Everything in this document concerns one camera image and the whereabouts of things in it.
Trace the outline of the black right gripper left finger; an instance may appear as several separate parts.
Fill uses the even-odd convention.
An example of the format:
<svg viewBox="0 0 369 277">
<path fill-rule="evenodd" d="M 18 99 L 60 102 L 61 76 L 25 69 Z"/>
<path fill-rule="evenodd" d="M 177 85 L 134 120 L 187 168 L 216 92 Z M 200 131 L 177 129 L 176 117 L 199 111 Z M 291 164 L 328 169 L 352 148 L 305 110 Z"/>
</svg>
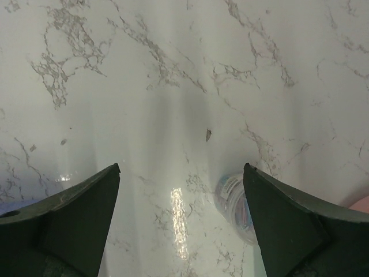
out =
<svg viewBox="0 0 369 277">
<path fill-rule="evenodd" d="M 1 214 L 1 276 L 98 276 L 120 183 L 118 164 Z"/>
</svg>

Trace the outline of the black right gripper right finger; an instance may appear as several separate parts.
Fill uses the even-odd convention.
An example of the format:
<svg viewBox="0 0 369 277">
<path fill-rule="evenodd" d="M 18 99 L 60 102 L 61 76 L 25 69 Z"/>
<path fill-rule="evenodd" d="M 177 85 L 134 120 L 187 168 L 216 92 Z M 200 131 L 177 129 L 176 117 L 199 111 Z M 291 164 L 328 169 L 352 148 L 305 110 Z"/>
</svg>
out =
<svg viewBox="0 0 369 277">
<path fill-rule="evenodd" d="M 267 276 L 368 276 L 368 214 L 278 181 L 249 163 L 243 185 Z"/>
</svg>

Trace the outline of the clear jar of clips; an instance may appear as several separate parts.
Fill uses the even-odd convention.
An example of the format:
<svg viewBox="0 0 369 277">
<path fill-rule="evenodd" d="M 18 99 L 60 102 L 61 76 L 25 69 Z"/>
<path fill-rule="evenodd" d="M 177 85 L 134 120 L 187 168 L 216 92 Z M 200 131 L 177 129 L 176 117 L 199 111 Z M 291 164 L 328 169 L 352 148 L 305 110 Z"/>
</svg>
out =
<svg viewBox="0 0 369 277">
<path fill-rule="evenodd" d="M 244 242 L 256 245 L 257 238 L 243 186 L 243 174 L 227 174 L 214 190 L 214 204 Z"/>
</svg>

